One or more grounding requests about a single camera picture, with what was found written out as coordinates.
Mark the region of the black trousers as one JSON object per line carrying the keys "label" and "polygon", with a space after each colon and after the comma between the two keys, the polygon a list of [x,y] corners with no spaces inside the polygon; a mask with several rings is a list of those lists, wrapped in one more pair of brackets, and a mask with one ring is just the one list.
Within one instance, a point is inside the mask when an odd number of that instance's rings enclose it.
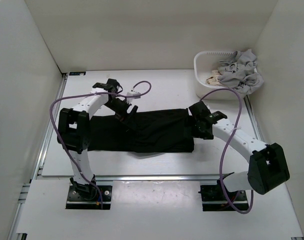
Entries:
{"label": "black trousers", "polygon": [[87,150],[139,154],[191,153],[194,138],[190,122],[187,109],[137,112],[134,130],[113,115],[93,116]]}

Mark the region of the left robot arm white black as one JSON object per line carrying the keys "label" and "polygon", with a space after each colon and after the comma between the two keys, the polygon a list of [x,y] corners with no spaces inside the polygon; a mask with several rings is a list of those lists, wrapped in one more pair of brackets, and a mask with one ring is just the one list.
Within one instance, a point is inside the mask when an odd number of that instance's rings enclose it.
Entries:
{"label": "left robot arm white black", "polygon": [[96,184],[96,178],[91,170],[88,147],[90,146],[90,120],[102,107],[114,111],[117,120],[128,123],[138,107],[134,106],[128,112],[132,100],[141,94],[131,89],[122,100],[117,97],[123,88],[116,79],[109,78],[106,83],[95,83],[81,102],[72,108],[62,108],[59,113],[57,141],[70,158],[73,177],[70,179],[74,191],[86,201],[102,201],[102,192]]}

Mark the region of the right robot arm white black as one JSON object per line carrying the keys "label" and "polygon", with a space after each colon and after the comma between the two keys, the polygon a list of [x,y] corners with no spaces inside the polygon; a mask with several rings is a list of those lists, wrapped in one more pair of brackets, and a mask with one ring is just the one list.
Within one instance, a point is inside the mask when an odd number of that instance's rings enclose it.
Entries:
{"label": "right robot arm white black", "polygon": [[284,150],[278,143],[267,144],[254,139],[228,117],[211,112],[199,101],[189,108],[194,138],[219,138],[237,151],[248,163],[248,170],[230,173],[218,181],[216,193],[222,200],[230,199],[237,191],[254,191],[265,195],[290,179]]}

